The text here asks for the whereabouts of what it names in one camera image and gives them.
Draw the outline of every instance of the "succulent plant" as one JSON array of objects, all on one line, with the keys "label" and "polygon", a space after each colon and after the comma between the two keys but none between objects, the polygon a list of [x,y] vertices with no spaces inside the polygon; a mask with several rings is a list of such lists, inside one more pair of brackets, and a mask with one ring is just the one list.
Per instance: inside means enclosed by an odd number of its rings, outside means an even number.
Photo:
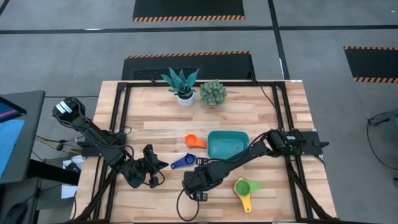
[{"label": "succulent plant", "polygon": [[190,74],[187,79],[185,79],[182,69],[179,75],[177,75],[173,69],[169,68],[169,70],[171,78],[168,75],[162,75],[162,78],[172,87],[169,89],[170,92],[182,99],[187,99],[192,93],[196,92],[192,86],[197,80],[199,69]]},{"label": "succulent plant", "polygon": [[200,85],[201,102],[210,106],[219,106],[225,102],[226,88],[218,80]]}]

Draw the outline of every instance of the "white paper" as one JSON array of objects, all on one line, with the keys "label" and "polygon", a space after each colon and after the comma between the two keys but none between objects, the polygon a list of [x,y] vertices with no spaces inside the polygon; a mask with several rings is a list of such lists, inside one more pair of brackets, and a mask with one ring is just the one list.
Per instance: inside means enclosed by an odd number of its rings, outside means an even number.
[{"label": "white paper", "polygon": [[[72,157],[72,161],[79,167],[79,169],[83,168],[83,157],[82,156],[74,156]],[[62,162],[62,168],[66,169],[69,164],[72,163],[71,160],[63,161]],[[61,198],[71,198],[75,196],[75,192],[77,191],[77,186],[71,186],[71,185],[66,185],[62,184],[62,189],[61,189]]]}]

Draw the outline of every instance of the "teal bowl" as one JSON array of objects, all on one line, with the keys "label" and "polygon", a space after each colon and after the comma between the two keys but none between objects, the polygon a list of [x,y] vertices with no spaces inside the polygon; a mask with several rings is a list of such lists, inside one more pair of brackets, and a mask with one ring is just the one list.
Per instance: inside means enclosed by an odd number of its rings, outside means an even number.
[{"label": "teal bowl", "polygon": [[249,146],[249,136],[243,131],[212,131],[207,137],[210,158],[229,159]]}]

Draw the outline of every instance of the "orange and black striped tape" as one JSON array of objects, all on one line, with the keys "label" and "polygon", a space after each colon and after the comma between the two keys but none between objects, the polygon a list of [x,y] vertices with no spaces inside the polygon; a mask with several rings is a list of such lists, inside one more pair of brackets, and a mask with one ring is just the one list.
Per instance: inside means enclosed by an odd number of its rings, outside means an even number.
[{"label": "orange and black striped tape", "polygon": [[151,16],[135,17],[133,22],[170,22],[170,21],[216,21],[216,20],[244,20],[241,15],[229,16]]},{"label": "orange and black striped tape", "polygon": [[356,82],[398,83],[398,78],[355,77]]},{"label": "orange and black striped tape", "polygon": [[178,53],[178,54],[155,54],[155,55],[130,55],[130,58],[154,58],[154,57],[185,57],[185,56],[201,56],[201,55],[227,55],[227,54],[251,54],[250,51],[232,51],[232,52],[202,52],[202,53]]},{"label": "orange and black striped tape", "polygon": [[398,50],[398,47],[358,47],[358,46],[344,46],[344,50],[360,49],[360,50]]}]

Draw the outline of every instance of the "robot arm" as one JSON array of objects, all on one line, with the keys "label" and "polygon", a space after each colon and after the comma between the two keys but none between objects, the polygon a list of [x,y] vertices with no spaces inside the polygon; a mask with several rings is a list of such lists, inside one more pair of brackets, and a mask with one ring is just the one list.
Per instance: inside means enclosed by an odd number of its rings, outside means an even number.
[{"label": "robot arm", "polygon": [[146,173],[150,174],[151,188],[159,185],[155,174],[168,164],[157,159],[152,145],[144,148],[144,158],[134,160],[124,149],[125,147],[132,149],[131,146],[124,145],[125,135],[113,134],[97,127],[86,117],[85,106],[76,98],[65,98],[54,106],[52,113],[61,125],[81,132],[92,145],[96,146],[110,168],[117,174],[122,174],[131,187],[137,188],[143,184]]},{"label": "robot arm", "polygon": [[[294,144],[303,144],[305,141],[301,135],[296,132],[297,138]],[[267,140],[271,148],[269,149],[264,140]],[[270,130],[262,134],[259,141],[249,146],[246,150],[236,154],[228,160],[218,160],[208,162],[204,158],[198,158],[200,165],[194,171],[184,172],[184,180],[182,186],[185,193],[197,201],[206,201],[207,196],[204,191],[215,188],[220,185],[229,172],[240,167],[241,165],[260,156],[278,157],[285,153],[289,153],[293,146],[289,144],[289,140],[278,130]]]}]

